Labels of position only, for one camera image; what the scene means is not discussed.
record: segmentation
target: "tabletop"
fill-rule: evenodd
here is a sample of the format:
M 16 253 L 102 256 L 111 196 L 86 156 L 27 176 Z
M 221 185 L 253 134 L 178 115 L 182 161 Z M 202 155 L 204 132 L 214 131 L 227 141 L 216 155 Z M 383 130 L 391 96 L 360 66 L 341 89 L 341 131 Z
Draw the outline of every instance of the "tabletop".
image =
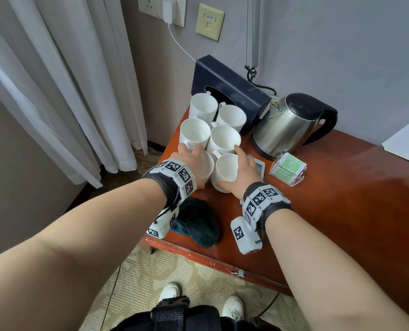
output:
M 177 151 L 181 122 L 160 161 Z M 241 148 L 266 163 L 264 182 L 276 186 L 291 200 L 295 212 L 355 259 L 409 313 L 409 161 L 333 130 L 294 153 L 307 164 L 307 170 L 304 180 L 290 187 L 268 174 L 272 162 L 255 152 L 250 137 L 242 138 Z M 267 240 L 256 253 L 239 252 L 230 229 L 230 222 L 242 216 L 239 200 L 218 192 L 210 181 L 192 196 L 207 201 L 217 215 L 219 242 L 201 248 L 190 237 L 169 232 L 157 247 L 166 243 L 181 249 L 185 256 L 188 251 L 208 256 L 270 281 L 272 287 L 289 294 Z M 156 240 L 149 235 L 143 239 L 149 243 Z

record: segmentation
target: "white curtain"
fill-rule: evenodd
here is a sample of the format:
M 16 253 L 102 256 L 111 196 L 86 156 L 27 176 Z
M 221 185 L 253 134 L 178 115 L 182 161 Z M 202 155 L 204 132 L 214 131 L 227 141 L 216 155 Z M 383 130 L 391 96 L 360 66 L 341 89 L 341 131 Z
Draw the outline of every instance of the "white curtain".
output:
M 120 0 L 0 0 L 0 100 L 73 183 L 147 152 Z

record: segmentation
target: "shoe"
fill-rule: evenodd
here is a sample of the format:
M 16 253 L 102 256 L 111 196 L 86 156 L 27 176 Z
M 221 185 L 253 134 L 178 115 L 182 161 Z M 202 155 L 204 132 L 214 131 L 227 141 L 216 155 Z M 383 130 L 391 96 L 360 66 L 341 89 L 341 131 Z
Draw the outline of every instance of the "shoe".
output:
M 176 284 L 175 282 L 169 282 L 162 290 L 162 293 L 160 294 L 160 297 L 158 298 L 158 301 L 160 302 L 161 300 L 165 298 L 174 298 L 180 296 L 180 286 Z
M 230 296 L 223 306 L 222 317 L 232 318 L 235 322 L 243 319 L 243 301 L 235 295 Z

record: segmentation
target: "kettle handle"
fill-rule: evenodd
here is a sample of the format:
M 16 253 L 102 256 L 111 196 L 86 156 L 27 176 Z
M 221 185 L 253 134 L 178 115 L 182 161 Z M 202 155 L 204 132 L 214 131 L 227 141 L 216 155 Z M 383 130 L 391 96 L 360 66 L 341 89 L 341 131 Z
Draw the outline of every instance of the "kettle handle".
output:
M 338 111 L 330 107 L 329 105 L 325 105 L 324 112 L 322 113 L 320 120 L 325 120 L 324 124 L 321 125 L 317 130 L 315 130 L 309 138 L 304 142 L 303 145 L 307 145 L 317 141 L 318 139 L 323 138 L 326 134 L 333 130 L 338 121 Z

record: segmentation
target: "white ceramic cup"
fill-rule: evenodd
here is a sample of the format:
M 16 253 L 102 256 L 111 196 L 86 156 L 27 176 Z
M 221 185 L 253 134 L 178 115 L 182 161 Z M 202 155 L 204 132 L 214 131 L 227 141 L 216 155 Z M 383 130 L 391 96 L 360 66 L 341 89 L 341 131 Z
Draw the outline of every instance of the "white ceramic cup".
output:
M 229 125 L 240 132 L 246 123 L 246 119 L 246 114 L 241 108 L 236 105 L 226 105 L 222 102 L 215 123 L 217 125 Z
M 203 151 L 200 158 L 200 178 L 203 180 L 203 183 L 209 180 L 214 168 L 215 162 L 212 156 L 208 152 Z
M 238 131 L 228 125 L 216 125 L 215 122 L 210 124 L 210 128 L 212 132 L 207 143 L 207 152 L 235 153 L 235 145 L 240 146 L 241 144 L 241 136 Z
M 211 174 L 212 186 L 222 193 L 229 193 L 226 189 L 219 187 L 217 183 L 218 181 L 235 181 L 238 171 L 238 156 L 232 153 L 221 154 L 218 151 L 213 151 L 211 155 L 214 161 L 216 160 L 214 171 Z
M 194 149 L 198 144 L 205 148 L 210 136 L 211 128 L 198 118 L 188 118 L 180 125 L 180 143 L 186 144 L 188 149 Z
M 199 118 L 209 124 L 214 120 L 217 110 L 218 102 L 211 92 L 198 93 L 191 98 L 189 118 Z

